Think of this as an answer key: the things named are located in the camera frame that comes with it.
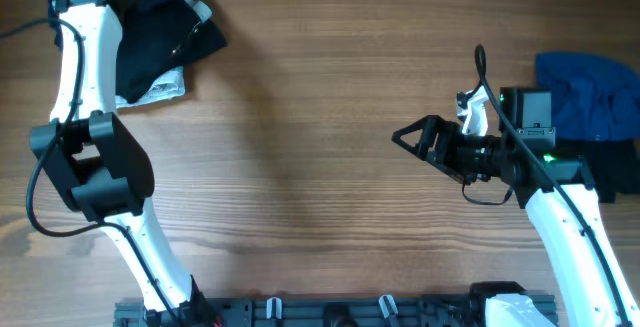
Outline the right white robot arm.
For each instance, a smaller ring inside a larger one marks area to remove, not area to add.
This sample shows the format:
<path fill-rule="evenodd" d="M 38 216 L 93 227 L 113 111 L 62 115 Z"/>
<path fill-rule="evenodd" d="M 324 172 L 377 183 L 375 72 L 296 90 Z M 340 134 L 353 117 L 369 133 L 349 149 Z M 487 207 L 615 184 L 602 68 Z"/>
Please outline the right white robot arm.
<path fill-rule="evenodd" d="M 503 88 L 500 133 L 487 132 L 488 88 L 457 96 L 456 121 L 427 115 L 392 141 L 467 187 L 507 184 L 541 238 L 573 326 L 636 326 L 639 305 L 606 234 L 587 162 L 556 149 L 551 93 Z"/>

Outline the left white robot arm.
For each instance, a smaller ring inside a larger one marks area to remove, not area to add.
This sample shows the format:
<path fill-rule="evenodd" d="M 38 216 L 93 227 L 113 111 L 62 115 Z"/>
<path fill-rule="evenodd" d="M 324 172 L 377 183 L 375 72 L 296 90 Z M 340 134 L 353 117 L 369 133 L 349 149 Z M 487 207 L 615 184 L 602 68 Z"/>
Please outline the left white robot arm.
<path fill-rule="evenodd" d="M 53 0 L 62 29 L 62 71 L 48 124 L 35 127 L 30 147 L 37 164 L 26 195 L 35 216 L 37 179 L 47 174 L 64 204 L 88 229 L 115 244 L 143 294 L 146 326 L 212 326 L 216 310 L 172 252 L 156 217 L 154 174 L 144 149 L 116 113 L 116 60 L 127 0 Z"/>

